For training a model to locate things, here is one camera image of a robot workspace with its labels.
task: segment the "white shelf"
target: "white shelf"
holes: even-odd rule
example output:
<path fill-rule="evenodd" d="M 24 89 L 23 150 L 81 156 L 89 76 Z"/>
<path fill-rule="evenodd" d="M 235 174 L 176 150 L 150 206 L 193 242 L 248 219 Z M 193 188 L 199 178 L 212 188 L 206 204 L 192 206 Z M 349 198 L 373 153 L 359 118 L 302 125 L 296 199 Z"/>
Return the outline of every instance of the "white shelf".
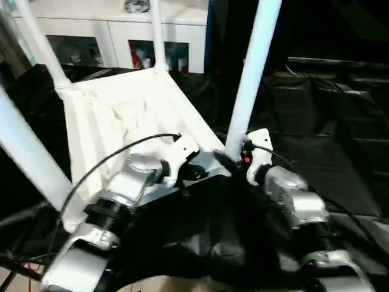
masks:
<path fill-rule="evenodd" d="M 206 26 L 209 0 L 161 0 L 164 24 Z M 124 0 L 34 0 L 37 18 L 88 19 L 150 23 L 150 13 L 124 12 Z M 12 16 L 19 18 L 18 11 Z"/>

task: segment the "white plastic bracket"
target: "white plastic bracket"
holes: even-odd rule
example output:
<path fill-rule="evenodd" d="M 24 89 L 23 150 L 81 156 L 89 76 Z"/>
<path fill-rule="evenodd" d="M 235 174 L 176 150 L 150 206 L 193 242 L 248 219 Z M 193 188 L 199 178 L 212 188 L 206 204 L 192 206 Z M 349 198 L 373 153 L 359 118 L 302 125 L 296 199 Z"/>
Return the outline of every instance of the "white plastic bracket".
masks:
<path fill-rule="evenodd" d="M 251 132 L 247 135 L 247 138 L 253 142 L 253 144 L 266 147 L 270 150 L 273 150 L 272 141 L 269 136 L 269 131 L 267 129 L 259 129 L 254 132 Z M 252 152 L 253 160 L 247 171 L 246 178 L 249 183 L 253 186 L 257 186 L 258 183 L 255 181 L 255 175 L 261 165 L 272 164 L 272 154 L 256 148 Z"/>

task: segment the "black cloth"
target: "black cloth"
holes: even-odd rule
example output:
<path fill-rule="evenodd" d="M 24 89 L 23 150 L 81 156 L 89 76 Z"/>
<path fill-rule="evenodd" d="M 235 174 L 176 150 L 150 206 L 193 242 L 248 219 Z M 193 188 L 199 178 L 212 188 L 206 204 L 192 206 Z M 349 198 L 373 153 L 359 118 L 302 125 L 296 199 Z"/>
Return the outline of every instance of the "black cloth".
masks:
<path fill-rule="evenodd" d="M 65 67 L 73 82 L 101 70 Z M 110 69 L 102 76 L 126 71 Z M 214 132 L 225 139 L 235 99 L 228 94 L 228 84 L 217 76 L 199 74 L 173 74 L 173 78 Z M 316 78 L 264 78 L 249 131 L 268 128 L 275 151 L 293 161 L 320 193 L 354 214 L 385 223 L 388 88 L 347 85 Z M 63 104 L 46 68 L 35 66 L 7 92 L 70 177 Z M 0 160 L 12 178 L 2 184 L 7 204 L 0 206 L 1 217 L 43 199 L 5 153 Z M 241 287 L 293 286 L 293 269 L 281 256 L 293 254 L 293 248 L 273 205 L 261 201 L 258 192 L 242 181 L 223 176 L 195 184 L 189 193 L 177 192 L 139 210 L 120 248 L 121 256 L 112 262 L 119 272 L 116 288 L 156 274 L 209 275 Z M 42 214 L 26 253 L 46 252 L 54 215 L 52 210 Z M 7 233 L 2 237 L 3 250 L 14 242 L 21 224 L 0 230 Z M 65 238 L 65 234 L 59 237 L 56 245 L 61 246 Z"/>

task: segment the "black wire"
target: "black wire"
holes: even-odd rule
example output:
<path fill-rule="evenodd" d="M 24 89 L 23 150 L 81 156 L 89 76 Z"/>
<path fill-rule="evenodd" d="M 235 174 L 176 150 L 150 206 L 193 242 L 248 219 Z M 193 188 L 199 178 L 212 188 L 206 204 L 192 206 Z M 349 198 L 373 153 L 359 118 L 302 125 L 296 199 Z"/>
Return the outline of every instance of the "black wire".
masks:
<path fill-rule="evenodd" d="M 287 165 L 290 166 L 291 170 L 293 169 L 293 163 L 288 160 L 287 158 L 283 157 L 282 155 L 279 155 L 278 153 L 274 152 L 273 150 L 270 150 L 266 147 L 259 146 L 252 144 L 253 147 L 262 149 L 264 151 L 267 151 L 276 157 L 280 158 L 282 161 L 284 161 Z M 338 210 L 342 211 L 345 213 L 352 222 L 363 232 L 363 234 L 366 236 L 366 238 L 369 240 L 369 242 L 385 257 L 385 263 L 387 266 L 389 266 L 389 255 L 388 253 L 378 244 L 377 240 L 373 237 L 371 232 L 355 217 L 355 215 L 350 212 L 347 208 L 343 207 L 341 204 L 336 203 L 332 199 L 328 198 L 327 196 L 324 196 L 323 194 L 319 193 L 317 190 L 312 188 L 318 196 L 320 196 L 324 201 L 326 201 L 329 204 L 332 204 L 334 207 L 336 207 Z"/>
<path fill-rule="evenodd" d="M 161 137 L 173 137 L 174 139 L 178 139 L 180 137 L 180 135 L 178 134 L 157 134 L 157 135 L 152 135 L 152 136 L 149 136 L 149 137 L 146 137 L 146 138 L 143 138 L 141 140 L 138 140 L 138 141 L 135 141 L 129 145 L 126 145 L 124 147 L 122 147 L 121 149 L 115 151 L 114 153 L 108 155 L 107 157 L 105 157 L 103 160 L 101 160 L 98 164 L 96 164 L 95 166 L 93 166 L 90 171 L 88 171 L 79 181 L 78 183 L 73 187 L 73 189 L 69 192 L 69 194 L 67 195 L 66 199 L 65 199 L 65 202 L 63 203 L 63 206 L 60 210 L 60 213 L 58 214 L 58 218 L 57 218 L 57 222 L 55 223 L 55 226 L 54 226 L 54 230 L 53 230 L 53 233 L 52 233 L 52 236 L 51 236 L 51 239 L 50 239 L 50 243 L 49 243 L 49 247 L 47 249 L 47 254 L 50 254 L 51 251 L 53 250 L 53 246 L 54 246 L 54 241 L 55 241 L 55 236 L 58 232 L 58 228 L 60 226 L 60 223 L 61 223 L 61 218 L 63 216 L 63 214 L 65 213 L 65 210 L 67 208 L 67 206 L 69 205 L 72 197 L 74 196 L 76 190 L 82 185 L 82 183 L 92 174 L 94 173 L 100 166 L 102 166 L 106 161 L 110 160 L 112 157 L 115 157 L 116 155 L 126 151 L 127 149 L 135 146 L 135 145 L 138 145 L 142 142 L 145 142 L 145 141 L 148 141 L 148 140 L 151 140 L 151 139 L 155 139 L 155 138 L 161 138 Z"/>
<path fill-rule="evenodd" d="M 282 155 L 279 155 L 278 153 L 274 152 L 273 150 L 270 150 L 266 147 L 263 147 L 263 146 L 259 146 L 259 145 L 253 145 L 255 148 L 258 148 L 258 149 L 262 149 L 266 152 L 269 152 L 271 154 L 273 154 L 274 156 L 280 158 L 283 162 L 285 162 L 287 164 L 287 166 L 291 169 L 292 168 L 292 163 L 291 161 L 289 161 L 288 159 L 286 159 L 285 157 L 283 157 Z"/>

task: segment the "black cable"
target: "black cable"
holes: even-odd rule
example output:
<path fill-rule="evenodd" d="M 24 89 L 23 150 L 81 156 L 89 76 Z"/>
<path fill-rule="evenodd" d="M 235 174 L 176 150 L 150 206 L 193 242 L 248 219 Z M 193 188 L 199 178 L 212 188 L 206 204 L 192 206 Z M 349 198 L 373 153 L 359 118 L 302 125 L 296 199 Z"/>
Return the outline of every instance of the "black cable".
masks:
<path fill-rule="evenodd" d="M 21 232 L 20 236 L 16 239 L 14 247 L 13 247 L 13 251 L 10 251 L 11 254 L 13 254 L 14 252 L 21 252 L 24 249 L 24 247 L 27 243 L 27 239 L 30 237 L 30 235 L 33 231 L 33 226 L 36 222 L 37 215 L 38 215 L 39 211 L 41 210 L 41 208 L 44 206 L 45 206 L 45 204 L 40 203 L 36 206 L 33 206 L 32 208 L 27 209 L 27 217 L 32 217 L 33 220 L 29 221 L 29 223 L 25 226 L 25 228 Z M 25 210 L 21 211 L 21 212 L 15 214 L 15 216 L 11 216 L 11 217 L 6 218 L 5 221 L 3 221 L 3 222 L 6 222 L 5 225 L 12 224 L 12 223 L 18 221 L 19 219 L 25 219 L 25 214 L 26 214 Z M 5 258 L 4 261 L 0 261 L 0 265 L 4 264 L 4 267 L 6 267 L 9 264 L 9 265 L 11 265 L 11 267 L 13 267 L 13 264 L 15 264 L 15 265 L 19 265 L 22 268 L 24 268 L 22 266 L 22 263 L 8 263 L 7 262 L 8 260 L 13 261 L 13 259 Z M 9 269 L 9 270 L 11 272 L 9 272 L 8 276 L 5 278 L 5 280 L 1 284 L 0 292 L 5 292 L 8 289 L 9 285 L 11 285 L 14 278 L 16 277 L 16 274 L 23 271 L 23 270 L 19 270 L 17 268 L 16 269 Z"/>
<path fill-rule="evenodd" d="M 52 249 L 53 249 L 53 246 L 54 246 L 54 240 L 55 240 L 55 236 L 58 232 L 58 228 L 60 226 L 60 223 L 61 223 L 61 219 L 62 219 L 62 216 L 63 214 L 65 213 L 65 210 L 67 208 L 67 206 L 69 205 L 72 197 L 74 196 L 76 190 L 82 185 L 82 183 L 92 174 L 94 173 L 100 166 L 102 166 L 105 162 L 107 162 L 108 160 L 110 160 L 112 157 L 115 157 L 116 155 L 126 151 L 127 149 L 135 146 L 135 145 L 138 145 L 140 143 L 143 143 L 145 141 L 148 141 L 148 140 L 151 140 L 151 139 L 155 139 L 155 138 L 162 138 L 162 137 L 172 137 L 174 140 L 177 140 L 178 138 L 180 138 L 180 135 L 178 134 L 157 134 L 157 135 L 152 135 L 152 136 L 149 136 L 149 137 L 146 137 L 146 138 L 143 138 L 141 140 L 138 140 L 138 141 L 135 141 L 129 145 L 126 145 L 124 147 L 122 147 L 121 149 L 115 151 L 114 153 L 108 155 L 107 157 L 105 157 L 103 160 L 101 160 L 98 164 L 96 164 L 95 166 L 93 166 L 90 171 L 88 171 L 79 181 L 78 183 L 73 187 L 73 189 L 69 192 L 69 194 L 67 195 L 66 199 L 65 199 L 65 202 L 63 203 L 62 205 L 62 208 L 58 214 L 58 218 L 57 218 L 57 222 L 55 223 L 55 226 L 54 226 L 54 229 L 53 229 L 53 233 L 52 233 L 52 236 L 51 236 L 51 239 L 50 239 L 50 243 L 49 243 L 49 247 L 47 249 L 47 253 L 50 254 Z"/>
<path fill-rule="evenodd" d="M 16 277 L 16 272 L 11 271 L 0 286 L 0 292 L 5 292 Z"/>
<path fill-rule="evenodd" d="M 280 158 L 283 162 L 285 162 L 287 164 L 287 166 L 291 169 L 292 168 L 292 163 L 291 161 L 289 161 L 288 159 L 286 159 L 285 157 L 283 157 L 282 155 L 279 155 L 278 153 L 274 152 L 273 150 L 270 150 L 266 147 L 263 147 L 263 146 L 259 146 L 259 145 L 253 145 L 255 148 L 258 148 L 258 149 L 262 149 L 266 152 L 269 152 L 271 153 L 272 155 Z"/>
<path fill-rule="evenodd" d="M 282 161 L 284 161 L 287 165 L 290 166 L 291 170 L 294 168 L 293 163 L 290 160 L 283 157 L 282 155 L 279 155 L 278 153 L 275 153 L 273 150 L 270 150 L 270 149 L 263 147 L 263 146 L 255 145 L 251 141 L 248 141 L 248 143 L 251 143 L 251 145 L 249 144 L 249 146 L 262 149 L 262 150 L 267 151 L 269 153 L 272 153 L 276 157 L 280 158 Z M 350 212 L 347 208 L 343 207 L 341 204 L 336 203 L 335 201 L 328 198 L 327 196 L 324 196 L 323 194 L 319 193 L 313 187 L 311 187 L 311 188 L 317 193 L 318 196 L 320 196 L 323 199 L 323 201 L 325 201 L 329 204 L 332 204 L 338 210 L 345 213 L 351 219 L 351 221 L 354 222 L 354 224 L 363 232 L 363 234 L 366 236 L 366 238 L 369 240 L 369 242 L 373 245 L 373 247 L 375 247 L 385 257 L 385 263 L 387 266 L 389 266 L 388 253 L 378 244 L 377 240 L 371 235 L 371 232 L 355 217 L 355 215 L 352 212 Z"/>

